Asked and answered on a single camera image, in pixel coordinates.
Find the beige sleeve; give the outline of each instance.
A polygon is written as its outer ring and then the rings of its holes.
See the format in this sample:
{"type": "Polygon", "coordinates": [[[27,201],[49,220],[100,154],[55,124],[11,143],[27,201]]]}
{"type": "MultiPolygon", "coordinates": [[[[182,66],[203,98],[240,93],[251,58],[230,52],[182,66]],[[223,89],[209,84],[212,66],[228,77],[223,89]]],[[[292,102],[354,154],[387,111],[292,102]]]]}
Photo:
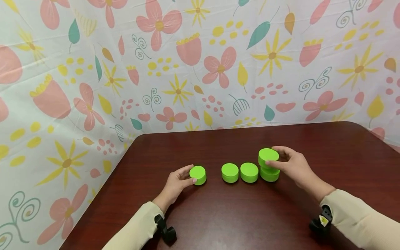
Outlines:
{"type": "Polygon", "coordinates": [[[140,250],[157,230],[154,217],[164,218],[153,202],[143,204],[129,222],[103,247],[103,250],[140,250]]]}
{"type": "Polygon", "coordinates": [[[324,197],[321,207],[331,209],[332,224],[357,247],[365,250],[399,250],[400,224],[375,211],[343,190],[324,197]]]}

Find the forearm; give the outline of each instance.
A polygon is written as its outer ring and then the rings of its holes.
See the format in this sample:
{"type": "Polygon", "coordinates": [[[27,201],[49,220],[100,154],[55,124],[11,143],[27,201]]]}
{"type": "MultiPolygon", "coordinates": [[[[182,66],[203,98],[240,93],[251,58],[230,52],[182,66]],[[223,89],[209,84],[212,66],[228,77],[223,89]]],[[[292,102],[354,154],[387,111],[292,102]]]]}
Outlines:
{"type": "Polygon", "coordinates": [[[143,204],[103,250],[140,250],[157,230],[154,217],[164,213],[153,202],[143,204]]]}

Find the table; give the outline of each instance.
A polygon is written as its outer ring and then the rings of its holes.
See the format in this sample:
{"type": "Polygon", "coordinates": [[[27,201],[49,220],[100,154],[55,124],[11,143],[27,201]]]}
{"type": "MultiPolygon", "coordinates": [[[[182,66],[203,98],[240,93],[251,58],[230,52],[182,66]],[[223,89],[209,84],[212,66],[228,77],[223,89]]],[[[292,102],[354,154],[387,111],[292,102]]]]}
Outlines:
{"type": "Polygon", "coordinates": [[[302,152],[325,181],[400,221],[400,154],[363,127],[330,122],[139,136],[79,220],[61,249],[101,249],[162,190],[170,172],[188,164],[207,171],[203,186],[184,190],[167,212],[177,241],[159,234],[144,249],[261,250],[356,249],[336,230],[326,239],[308,229],[318,205],[287,176],[227,184],[221,166],[257,164],[261,148],[283,145],[302,152]]]}

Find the pink dot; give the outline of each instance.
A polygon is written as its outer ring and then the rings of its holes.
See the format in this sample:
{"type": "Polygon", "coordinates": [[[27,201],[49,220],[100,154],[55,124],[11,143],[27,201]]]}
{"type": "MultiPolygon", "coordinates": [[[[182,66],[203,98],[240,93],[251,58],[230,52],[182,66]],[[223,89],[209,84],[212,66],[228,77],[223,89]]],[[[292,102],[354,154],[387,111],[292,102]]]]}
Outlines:
{"type": "Polygon", "coordinates": [[[208,96],[208,100],[209,100],[211,103],[214,103],[214,102],[215,102],[215,97],[213,97],[213,96],[208,96]]]}
{"type": "Polygon", "coordinates": [[[258,88],[256,88],[256,89],[254,90],[254,92],[255,92],[256,94],[261,94],[262,92],[264,92],[264,90],[265,90],[265,88],[263,88],[263,87],[258,87],[258,88]]]}

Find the yellow flower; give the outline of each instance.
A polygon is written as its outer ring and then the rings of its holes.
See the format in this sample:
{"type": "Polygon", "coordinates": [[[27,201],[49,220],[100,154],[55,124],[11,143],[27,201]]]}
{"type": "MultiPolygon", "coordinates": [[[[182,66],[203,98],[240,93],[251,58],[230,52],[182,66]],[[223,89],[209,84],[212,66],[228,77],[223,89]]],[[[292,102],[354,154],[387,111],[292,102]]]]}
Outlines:
{"type": "Polygon", "coordinates": [[[275,33],[275,38],[274,38],[274,43],[272,44],[272,51],[271,51],[271,47],[270,44],[268,42],[268,40],[265,40],[265,47],[267,49],[267,53],[268,54],[258,54],[258,55],[253,55],[252,57],[254,57],[257,60],[260,61],[264,61],[267,60],[268,61],[264,64],[264,66],[262,67],[260,73],[258,75],[261,75],[264,70],[266,69],[266,67],[268,65],[270,65],[270,77],[272,77],[272,65],[275,62],[275,65],[281,70],[282,69],[282,65],[280,64],[280,61],[278,59],[284,60],[284,61],[292,61],[293,59],[289,56],[283,56],[280,55],[279,52],[281,50],[283,50],[291,41],[292,39],[288,39],[286,40],[279,48],[278,48],[278,41],[279,41],[279,29],[276,31],[275,33]]]}
{"type": "Polygon", "coordinates": [[[204,0],[202,0],[201,3],[199,3],[199,0],[196,0],[196,4],[194,3],[194,0],[192,0],[193,9],[185,10],[186,13],[195,14],[192,26],[196,22],[196,19],[198,19],[199,20],[199,24],[200,24],[200,28],[201,28],[200,16],[205,20],[206,17],[204,16],[203,13],[210,13],[209,10],[201,8],[203,6],[203,3],[204,3],[204,0]]]}
{"type": "Polygon", "coordinates": [[[189,122],[189,127],[187,127],[187,126],[185,125],[185,128],[186,128],[187,131],[196,131],[196,130],[199,129],[199,127],[200,127],[200,125],[197,126],[197,127],[195,127],[195,128],[193,128],[192,122],[189,122]]]}
{"type": "Polygon", "coordinates": [[[170,84],[171,84],[171,87],[173,90],[163,91],[163,93],[168,94],[168,95],[176,95],[173,104],[175,104],[176,100],[179,98],[180,103],[184,107],[182,97],[188,101],[189,99],[185,95],[193,96],[193,93],[182,90],[185,87],[186,82],[187,82],[187,80],[185,80],[182,83],[182,85],[179,87],[178,77],[175,74],[175,85],[176,86],[174,86],[173,83],[170,81],[170,84]]]}
{"type": "Polygon", "coordinates": [[[354,113],[344,115],[345,112],[346,112],[346,109],[344,109],[344,110],[338,115],[338,117],[336,117],[336,116],[334,115],[334,116],[332,117],[332,122],[344,121],[344,120],[346,120],[347,118],[350,118],[351,116],[354,115],[354,113]]]}
{"type": "Polygon", "coordinates": [[[45,55],[40,52],[44,50],[44,48],[34,44],[32,34],[25,32],[21,27],[19,27],[19,29],[18,35],[22,38],[24,43],[19,44],[16,47],[24,51],[32,51],[35,62],[45,58],[45,55]]]}
{"type": "Polygon", "coordinates": [[[344,69],[338,70],[338,72],[342,73],[342,74],[352,74],[349,78],[346,79],[346,81],[344,81],[344,83],[339,88],[341,88],[344,85],[348,84],[350,82],[350,80],[353,79],[353,83],[351,85],[351,89],[353,90],[354,86],[357,83],[358,75],[360,75],[361,79],[363,81],[365,81],[365,72],[375,73],[375,72],[378,71],[375,68],[366,68],[366,66],[368,66],[371,63],[373,63],[374,61],[376,61],[383,54],[383,52],[379,53],[376,56],[374,56],[373,58],[371,58],[369,61],[367,61],[368,57],[370,55],[371,46],[372,46],[372,44],[370,44],[368,46],[368,48],[364,52],[364,55],[362,56],[360,62],[358,61],[358,56],[357,55],[355,56],[355,58],[354,58],[354,68],[344,68],[344,69]]]}
{"type": "Polygon", "coordinates": [[[117,87],[119,87],[119,88],[124,88],[124,87],[122,87],[118,82],[126,82],[126,79],[125,78],[114,78],[115,71],[117,70],[117,66],[116,65],[114,65],[114,67],[112,68],[111,73],[108,70],[107,65],[104,63],[104,61],[103,61],[103,65],[104,65],[104,68],[106,70],[105,71],[106,77],[108,79],[108,82],[106,84],[104,84],[104,86],[107,86],[107,87],[111,86],[112,87],[112,91],[113,92],[114,91],[117,92],[117,94],[120,96],[120,93],[118,92],[117,87]]]}
{"type": "Polygon", "coordinates": [[[52,163],[56,164],[57,166],[60,166],[60,168],[56,169],[54,172],[49,174],[46,178],[44,178],[41,182],[36,184],[36,186],[42,185],[44,183],[47,183],[51,180],[54,180],[56,177],[58,177],[62,172],[64,172],[64,189],[66,189],[67,184],[68,184],[68,172],[71,172],[76,178],[80,179],[80,176],[78,172],[72,167],[72,166],[83,166],[84,163],[77,161],[77,159],[83,157],[86,155],[89,151],[85,151],[80,153],[79,155],[72,157],[75,151],[75,140],[72,141],[71,149],[69,155],[67,155],[67,152],[64,150],[64,148],[61,146],[61,144],[57,141],[55,141],[56,148],[58,151],[58,154],[61,157],[61,160],[57,158],[52,158],[52,157],[47,157],[49,161],[52,163]]]}

